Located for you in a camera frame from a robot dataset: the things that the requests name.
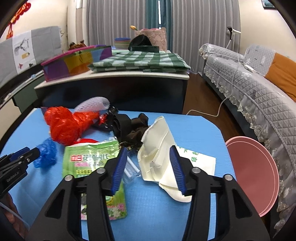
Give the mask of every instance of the pink round board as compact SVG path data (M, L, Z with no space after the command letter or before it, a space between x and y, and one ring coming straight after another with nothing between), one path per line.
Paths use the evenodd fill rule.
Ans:
M279 173L270 153L248 137L226 142L238 184L260 217L268 213L279 192Z

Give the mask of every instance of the green checkered cloth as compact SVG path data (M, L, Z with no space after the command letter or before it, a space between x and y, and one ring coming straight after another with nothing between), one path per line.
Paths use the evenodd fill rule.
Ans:
M186 62L175 53L148 53L131 51L119 53L89 65L93 72L142 70L143 72L173 73L191 69Z

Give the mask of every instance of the brown cloth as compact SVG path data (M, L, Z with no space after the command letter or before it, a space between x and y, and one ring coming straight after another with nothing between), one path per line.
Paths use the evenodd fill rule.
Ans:
M72 50L72 49L79 49L79 48L82 48L82 47L86 47L85 43L84 43L84 40L80 41L79 44L76 44L76 43L70 43L70 48L69 50Z
M149 128L148 117L141 113L137 118L130 119L125 114L117 114L114 116L113 132L118 141L124 146L141 147L142 136Z

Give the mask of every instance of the picture frame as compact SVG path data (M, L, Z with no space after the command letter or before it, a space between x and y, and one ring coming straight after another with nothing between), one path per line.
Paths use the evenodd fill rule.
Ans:
M268 0L261 0L264 9L276 9L274 5Z

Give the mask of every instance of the black cloth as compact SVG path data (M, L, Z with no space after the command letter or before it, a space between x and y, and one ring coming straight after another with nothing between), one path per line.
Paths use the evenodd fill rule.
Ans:
M128 49L131 50L132 46L152 46L149 38L143 34L135 37L129 44Z
M137 118L130 119L126 114L116 114L112 126L114 135L120 143L140 147L142 136L149 128L148 117L141 113Z

